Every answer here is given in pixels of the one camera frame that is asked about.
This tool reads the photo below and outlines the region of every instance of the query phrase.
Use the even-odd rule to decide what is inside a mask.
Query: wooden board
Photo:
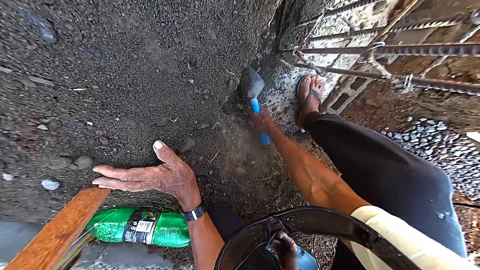
[[[110,190],[80,191],[4,270],[51,270],[65,255]]]

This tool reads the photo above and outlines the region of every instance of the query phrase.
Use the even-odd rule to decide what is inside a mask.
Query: wristwatch
[[[191,212],[182,212],[181,215],[186,221],[195,221],[207,212],[207,201],[202,200],[202,203]]]

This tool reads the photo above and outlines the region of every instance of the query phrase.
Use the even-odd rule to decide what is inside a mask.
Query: sleeve
[[[362,206],[351,216],[376,230],[422,270],[479,270],[466,258],[417,231],[405,221],[375,206]],[[351,242],[352,249],[367,270],[390,270],[370,250]]]

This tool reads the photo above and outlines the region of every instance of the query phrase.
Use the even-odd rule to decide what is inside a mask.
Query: trowel blade
[[[249,98],[256,98],[263,90],[265,82],[252,67],[249,67],[249,74],[252,82],[250,83],[250,88],[248,88],[247,95]]]

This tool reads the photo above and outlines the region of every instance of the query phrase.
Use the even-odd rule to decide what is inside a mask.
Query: hand
[[[162,141],[158,140],[153,144],[153,151],[157,158],[165,163],[132,169],[98,165],[93,171],[105,177],[94,179],[92,184],[97,184],[100,188],[130,192],[156,189],[175,196],[185,212],[199,206],[200,191],[192,169]]]
[[[273,121],[268,111],[265,109],[261,109],[258,114],[252,112],[250,114],[250,117],[253,120],[256,131],[263,131],[267,135],[269,135],[271,131],[277,129],[275,122]]]

